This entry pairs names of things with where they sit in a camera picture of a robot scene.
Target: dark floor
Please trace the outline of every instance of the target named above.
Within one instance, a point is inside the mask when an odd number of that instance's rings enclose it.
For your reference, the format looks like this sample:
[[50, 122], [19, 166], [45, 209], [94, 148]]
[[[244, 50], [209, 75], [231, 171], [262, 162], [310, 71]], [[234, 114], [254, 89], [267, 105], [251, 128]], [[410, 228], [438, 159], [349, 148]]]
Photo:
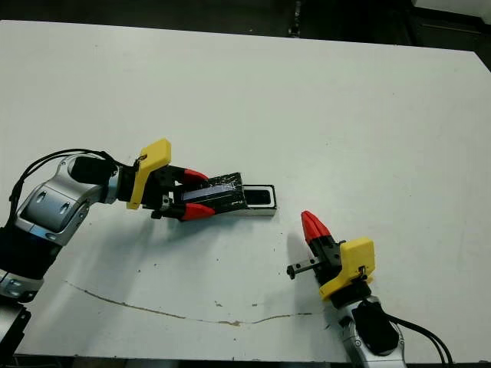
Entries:
[[[491, 26], [413, 8], [410, 0], [0, 0], [0, 19], [451, 48], [475, 51], [491, 70]], [[65, 368], [73, 362], [33, 359], [19, 357], [12, 366]]]

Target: white tabletop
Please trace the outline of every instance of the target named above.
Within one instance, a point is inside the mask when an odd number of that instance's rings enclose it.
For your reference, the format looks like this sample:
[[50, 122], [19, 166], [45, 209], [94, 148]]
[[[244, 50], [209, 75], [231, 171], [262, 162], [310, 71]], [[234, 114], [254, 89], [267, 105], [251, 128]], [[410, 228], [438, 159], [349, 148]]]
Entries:
[[[491, 359], [491, 74], [474, 53], [1, 21], [0, 81], [1, 223], [39, 156], [132, 163], [161, 137], [174, 165], [240, 171], [279, 203], [187, 223], [93, 206], [28, 305], [20, 353], [346, 361], [313, 273], [285, 273], [307, 257], [309, 209], [337, 239], [374, 239], [388, 312], [458, 362]], [[437, 361], [404, 337], [407, 361]]]

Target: brown stain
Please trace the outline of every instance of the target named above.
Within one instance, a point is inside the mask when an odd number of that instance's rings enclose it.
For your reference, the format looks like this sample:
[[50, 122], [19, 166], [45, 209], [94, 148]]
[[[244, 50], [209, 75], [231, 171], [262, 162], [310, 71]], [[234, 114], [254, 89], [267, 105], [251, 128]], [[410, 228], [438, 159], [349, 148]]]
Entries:
[[240, 327], [241, 324], [245, 324], [247, 322], [242, 322], [241, 320], [235, 320], [230, 322], [229, 320], [218, 320], [215, 322], [216, 324], [228, 324], [229, 326]]
[[261, 324], [262, 322], [266, 322], [267, 320], [276, 320], [279, 318], [289, 318], [289, 317], [295, 317], [295, 316], [311, 316], [313, 314], [321, 314], [322, 313], [322, 312], [319, 312], [319, 313], [305, 312], [305, 313], [294, 313], [294, 314], [280, 314], [277, 316], [271, 316], [271, 317], [263, 318], [261, 320], [254, 320], [252, 322], [244, 321], [244, 320], [234, 320], [234, 321], [230, 321], [230, 320], [201, 320], [198, 318], [181, 316], [179, 314], [162, 312], [161, 310], [158, 311], [158, 310], [149, 309], [149, 308], [145, 308], [145, 307], [138, 307], [137, 305], [124, 303], [121, 301], [113, 301], [112, 299], [109, 299], [108, 297], [102, 297], [98, 294], [95, 294], [95, 293], [89, 291], [89, 290], [78, 287], [77, 285], [72, 284], [70, 281], [65, 280], [64, 282], [69, 284], [70, 286], [72, 286], [74, 289], [81, 291], [82, 293], [84, 293], [86, 295], [89, 295], [90, 297], [94, 297], [100, 301], [105, 301], [106, 303], [109, 303], [109, 304], [118, 305], [120, 307], [126, 307], [126, 308], [130, 308], [130, 309], [136, 309], [137, 311], [159, 314], [159, 315], [165, 316], [165, 317], [177, 318], [180, 320], [194, 320], [195, 322], [203, 322], [205, 324], [225, 324], [227, 326], [240, 327], [243, 324]]

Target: yellow plastic part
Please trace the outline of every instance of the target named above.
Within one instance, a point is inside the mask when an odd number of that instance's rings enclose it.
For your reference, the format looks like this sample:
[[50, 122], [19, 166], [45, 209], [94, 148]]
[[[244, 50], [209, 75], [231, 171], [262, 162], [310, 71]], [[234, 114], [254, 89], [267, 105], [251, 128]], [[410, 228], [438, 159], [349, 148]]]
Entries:
[[328, 281], [319, 289], [323, 301], [329, 300], [331, 295], [342, 288], [347, 287], [352, 280], [364, 274], [370, 275], [375, 269], [374, 242], [369, 238], [359, 238], [347, 241], [339, 247], [341, 256], [341, 272], [338, 276]]
[[145, 147], [140, 152], [140, 167], [135, 175], [135, 184], [131, 193], [131, 200], [126, 204], [127, 209], [138, 209], [145, 184], [152, 171], [160, 169], [170, 163], [170, 142], [159, 140]]

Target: black cable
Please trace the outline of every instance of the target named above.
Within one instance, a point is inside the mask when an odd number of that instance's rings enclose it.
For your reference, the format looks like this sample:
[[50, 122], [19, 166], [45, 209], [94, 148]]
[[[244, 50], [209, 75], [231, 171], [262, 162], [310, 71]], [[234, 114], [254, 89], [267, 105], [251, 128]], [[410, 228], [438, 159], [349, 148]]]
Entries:
[[[406, 328], [409, 328], [410, 330], [419, 332], [420, 334], [424, 335], [430, 341], [433, 343], [433, 345], [436, 347], [438, 351], [438, 355], [440, 355], [440, 359], [442, 361], [443, 366], [448, 366], [452, 367], [453, 366], [453, 360], [452, 360], [452, 355], [450, 354], [450, 351], [447, 348], [447, 345], [433, 332], [427, 330], [424, 327], [418, 326], [417, 324], [413, 324], [407, 320], [401, 320], [398, 317], [392, 316], [390, 314], [385, 313], [381, 308], [375, 307], [371, 302], [367, 301], [366, 299], [363, 300], [364, 305], [367, 305], [368, 307], [372, 308], [372, 310], [377, 311], [378, 313], [382, 313], [385, 315], [385, 317], [390, 321], [395, 324], [399, 324], [401, 326], [404, 326]], [[447, 361], [445, 362], [445, 359], [443, 358], [442, 351], [440, 347], [443, 349], [445, 352], [445, 355], [447, 356]]]
[[432, 337], [427, 336], [427, 338], [435, 346], [435, 349], [437, 349], [437, 352], [438, 352], [438, 355], [440, 356], [440, 360], [442, 362], [442, 365], [447, 366], [447, 362], [445, 361], [445, 357], [443, 356], [442, 350], [440, 349], [440, 345], [438, 345], [438, 343]]

